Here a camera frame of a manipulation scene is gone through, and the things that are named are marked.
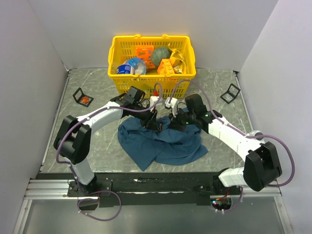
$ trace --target white wall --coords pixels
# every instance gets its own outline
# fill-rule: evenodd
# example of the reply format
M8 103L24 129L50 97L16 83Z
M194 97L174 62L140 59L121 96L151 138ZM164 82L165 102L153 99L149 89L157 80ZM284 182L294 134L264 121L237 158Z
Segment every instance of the white wall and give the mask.
M239 80L254 126L280 137L296 174L282 187L294 231L312 232L312 1L280 0L249 54ZM280 149L285 181L290 163Z
M68 69L107 67L115 35L189 35L196 66L240 71L277 0L29 0Z
M66 71L26 0L0 4L0 227L13 231L37 174Z

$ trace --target floor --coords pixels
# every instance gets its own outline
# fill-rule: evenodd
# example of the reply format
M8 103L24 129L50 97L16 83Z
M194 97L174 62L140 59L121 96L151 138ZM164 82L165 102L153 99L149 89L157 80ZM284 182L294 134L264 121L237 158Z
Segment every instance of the floor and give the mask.
M92 215L109 218L116 210L117 206L97 208ZM216 214L210 206L195 204L123 206L120 214L109 222L77 214L76 200L34 200L23 233L283 234L284 231L273 197L246 197L225 215Z
M67 115L78 117L87 114L105 105L111 98L118 96L113 81L107 75L107 69L74 69L69 72L68 78L56 126L53 129L52 140L42 167L42 172L45 173L69 172L66 166L56 163L56 150L53 148L53 141L64 117ZM231 83L237 84L233 71L197 69L197 75L193 80L203 87L216 111L242 131L246 133L251 131L241 95L238 95L230 104L220 98L220 95L228 89ZM88 108L75 103L72 97L79 87L85 94L94 97ZM186 96L193 93L199 93L203 97L198 88L190 84ZM169 114L169 111L163 106L157 109L159 117ZM117 127L124 120L125 118L112 122L92 136L88 160L94 172L141 172L122 149L117 139ZM145 172L217 172L227 167L235 168L244 165L241 158L223 142L205 132L202 132L201 136L202 144L207 147L209 152L197 161L180 166L153 162Z

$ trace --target cable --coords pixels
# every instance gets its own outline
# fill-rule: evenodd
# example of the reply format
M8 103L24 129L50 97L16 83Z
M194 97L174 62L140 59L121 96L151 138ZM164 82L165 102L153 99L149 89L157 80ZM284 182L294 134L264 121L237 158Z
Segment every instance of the cable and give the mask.
M230 190L228 190L228 191L226 192L225 196L217 198L216 201L219 201L219 200L222 200L222 199L227 198L227 196L228 196L229 194L230 194Z
M183 101L179 102L179 103L176 105L176 109L177 109L177 110L179 110L179 104L181 104L181 103L183 103L184 105L186 105L186 103L183 102Z
M207 102L208 102L210 112L213 114L213 116L214 116L217 120L219 120L221 123L224 124L224 121L221 120L221 119L220 119L218 116L216 116L216 114L214 113L213 108L212 108L212 105L211 105L211 102L210 102L210 100L209 100L207 94L205 93L205 91L204 91L196 82L194 82L194 81L192 81L192 80L190 80L190 79L183 79L183 80L179 81L179 82L175 85L175 88L173 89L173 91L172 91L172 93L171 93L171 95L170 95L169 103L171 102L172 97L174 96L175 91L176 91L177 87L179 86L179 84L182 83L182 82L185 82L185 81L190 82L190 83L193 83L194 85L196 85L196 86L199 88L199 90L203 93L203 95L205 96L205 98L206 98L206 100L207 100ZM287 152L287 154L288 154L289 160L291 161L291 164L292 164L292 172L291 172L290 177L289 177L284 183L281 183L281 184L272 184L272 185L268 185L268 186L270 186L270 187L282 187L282 186L285 186L285 185L289 184L289 183L292 181L292 179L293 179L293 177L294 177L294 173L295 173L295 164L294 164L293 156L292 156L292 154L291 154L289 148L287 147L287 145L286 145L282 140L280 140L279 138L277 138L277 137L275 137L275 136L272 136L272 135L248 136L248 135L246 135L244 132L242 132L241 130L239 130L238 128L236 128L236 127L234 127L234 126L232 126L232 125L230 125L230 124L227 124L227 126L230 127L230 128L232 128L233 130L235 130L236 132L240 133L242 136L244 136L244 137L246 137L246 138L248 138L248 139L260 138L260 137L265 138L265 137L267 137L267 138L274 139L274 140L276 140L278 143L280 143L280 144L285 148L285 150L286 150L286 152Z
M157 85L159 85L159 87L160 87L160 95L159 95L159 97L162 97L163 90L162 90L161 84L160 84L160 83L156 83L156 84L154 85L154 89L156 89L156 86L157 86ZM108 109L122 109L122 110L125 110L125 111L131 111L131 112L140 113L140 112L145 112L145 111L149 111L149 110L153 109L154 107L156 107L156 105L159 103L159 101L160 101L160 98L158 98L157 101L156 101L152 106L150 106L149 108L146 108L146 109L144 109L144 110L132 110L132 109L128 109L128 108L124 108L124 107L120 107L120 106L103 107L103 108L101 108L101 109L95 111L94 113L90 114L88 117L84 118L83 120L79 121L78 123L76 123L73 127L71 127L71 128L68 130L68 132L65 134L65 136L63 137L63 139L60 141L60 144L59 144L59 146L58 146L57 153L56 153L56 162L59 163L59 164L67 164L67 165L69 166L71 172L72 172L73 175L74 175L74 178L75 178L75 180L76 180L76 183L77 183L79 189L82 191L82 193L85 194L85 195L94 195L94 194L100 194L100 193L112 193L112 194L114 194L115 196L117 196L117 198L118 198L118 200L119 200L119 210L118 210L118 212L117 212L113 217L111 217L111 218L109 218L109 219L100 219L100 218L96 218L96 217L94 217L94 216L92 216L92 215L90 215L90 214L87 214L86 212L83 212L83 211L80 211L81 213L83 213L84 215L86 215L86 216L88 216L88 217L90 217L90 218L93 218L93 219L95 219L95 220L98 220L98 221L109 221L109 220L112 220L112 219L116 218L117 215L120 213L120 210L121 210L121 199L120 199L120 197L118 196L118 194L115 193L115 192L113 192L113 191L103 190L103 191L96 191L96 192L93 192L93 193L91 193L91 194L87 194L84 190L81 189L80 183L79 183L79 181L78 181L77 174L75 173L74 169L72 168L71 163L68 162L68 161L60 161L60 160L59 160L60 150L61 150L61 148L62 148L62 146L63 146L65 140L66 140L66 139L68 138L68 136L73 132L73 130L76 129L79 125L83 124L85 121L89 120L90 118L92 118L92 117L98 115L99 113L101 113L101 112L103 112L103 111L105 111L105 110L108 110ZM94 199L92 199L92 198L86 198L86 199L81 200L81 201L78 203L78 209L80 209L80 208L79 208L79 204L80 204L82 201L84 201L84 200L94 200Z
M242 196L243 196L243 187L240 187L240 195L239 195L238 201L230 209L225 210L224 213L227 213L227 212L234 210L236 208L236 206L238 206L238 204L240 203Z
M80 203L83 202L83 201L94 201L94 199L92 199L92 198L86 198L86 199L80 200L80 201L77 203L78 212L79 212L79 213L82 213L83 215L88 216L88 217L90 217L90 218L92 218L92 219L95 219L95 220L97 220L97 221L110 221L110 220L113 220L114 218L116 218L116 217L119 215L120 211L121 211L121 199L120 199L120 196L118 196L117 193L115 193L115 192L113 192L113 191L109 191L109 190L101 191L101 193L110 193L110 194L114 194L114 195L118 198L118 201L119 201L119 209L118 209L117 213L116 213L113 217L107 218L107 219L104 219L104 218L97 218L97 217L94 217L94 216L92 216L92 215L90 215L90 214L88 214L88 213L82 211L82 210L80 209L80 206L79 206Z

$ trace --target white plastic panel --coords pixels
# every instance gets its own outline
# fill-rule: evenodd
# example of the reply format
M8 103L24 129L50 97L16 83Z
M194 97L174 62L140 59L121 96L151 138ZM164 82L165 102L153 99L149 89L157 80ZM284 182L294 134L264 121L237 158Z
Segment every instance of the white plastic panel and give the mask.
M107 67L115 35L167 34L190 36L196 67L240 71L277 0L29 2L68 69Z
M99 109L102 109L104 107L111 107L111 106L120 106L116 102L109 101L105 106L102 106L101 108L98 108L97 110L88 113L83 116L79 116L78 121L83 120L84 118L88 117L90 114L98 111ZM85 121L84 124L88 124L90 128L92 129L92 134L94 134L97 130L104 127L106 124L113 122L115 120L121 119L123 110L121 109L113 109L110 108L106 111L103 111L102 113L90 118L88 121Z
M245 180L244 180L244 168L229 168L221 175L219 175L219 179L221 180L222 184L225 187L231 187L231 186L247 186Z
M94 178L94 173L90 168L90 164L87 158L85 158L81 163L72 165L72 167L81 184L87 185Z
M221 118L225 123L228 121L226 118ZM260 147L261 141L256 139L247 139L240 133L230 128L229 126L222 124L219 120L214 119L209 124L209 134L222 140L231 149L233 149L244 161L249 150L256 150Z

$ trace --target green ball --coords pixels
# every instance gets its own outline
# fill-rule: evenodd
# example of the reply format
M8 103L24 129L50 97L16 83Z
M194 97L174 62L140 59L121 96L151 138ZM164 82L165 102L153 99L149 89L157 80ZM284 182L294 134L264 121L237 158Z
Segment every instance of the green ball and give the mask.
M158 47L152 53L152 63L158 67L162 59L170 58L170 51L166 47Z

